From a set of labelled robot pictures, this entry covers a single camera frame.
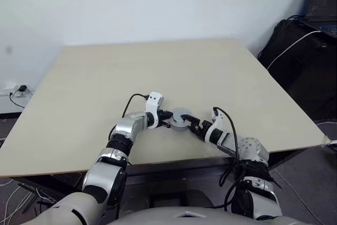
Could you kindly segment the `grey robot torso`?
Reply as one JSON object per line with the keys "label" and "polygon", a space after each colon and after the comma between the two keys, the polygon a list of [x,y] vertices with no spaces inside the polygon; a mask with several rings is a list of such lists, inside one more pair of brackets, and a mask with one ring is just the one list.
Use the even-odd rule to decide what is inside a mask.
{"label": "grey robot torso", "polygon": [[[99,225],[107,200],[75,192],[57,202],[32,222],[33,225]],[[161,207],[133,212],[109,225],[303,225],[289,217],[257,221],[200,207]]]}

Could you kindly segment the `black bag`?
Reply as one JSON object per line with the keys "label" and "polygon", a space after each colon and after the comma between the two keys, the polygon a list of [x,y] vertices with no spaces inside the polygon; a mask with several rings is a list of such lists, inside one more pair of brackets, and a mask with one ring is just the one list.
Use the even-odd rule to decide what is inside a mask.
{"label": "black bag", "polygon": [[337,121],[337,38],[283,19],[257,59],[313,121]]}

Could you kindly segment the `white wall socket strip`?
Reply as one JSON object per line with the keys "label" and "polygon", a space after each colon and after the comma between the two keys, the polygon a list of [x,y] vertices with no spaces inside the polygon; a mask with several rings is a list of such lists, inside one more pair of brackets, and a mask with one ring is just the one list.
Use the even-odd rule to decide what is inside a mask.
{"label": "white wall socket strip", "polygon": [[9,96],[12,93],[15,97],[32,95],[35,91],[27,83],[8,83],[4,87],[0,87],[0,96]]}

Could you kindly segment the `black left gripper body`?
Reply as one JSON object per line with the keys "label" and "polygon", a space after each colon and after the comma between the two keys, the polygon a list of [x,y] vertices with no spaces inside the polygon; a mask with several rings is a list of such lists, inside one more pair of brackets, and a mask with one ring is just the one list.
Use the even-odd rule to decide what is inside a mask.
{"label": "black left gripper body", "polygon": [[165,122],[165,111],[163,111],[162,109],[159,109],[157,111],[157,116],[158,116],[158,124],[157,127],[161,127],[164,126],[166,127],[166,122]]}

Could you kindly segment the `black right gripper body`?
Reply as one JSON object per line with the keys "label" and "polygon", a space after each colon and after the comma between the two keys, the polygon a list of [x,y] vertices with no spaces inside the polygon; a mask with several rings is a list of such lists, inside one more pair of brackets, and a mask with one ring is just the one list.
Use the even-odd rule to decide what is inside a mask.
{"label": "black right gripper body", "polygon": [[207,131],[209,130],[209,128],[211,127],[211,123],[209,121],[202,121],[202,123],[200,124],[200,120],[197,121],[196,125],[193,127],[193,133],[200,139],[200,140],[204,140]]}

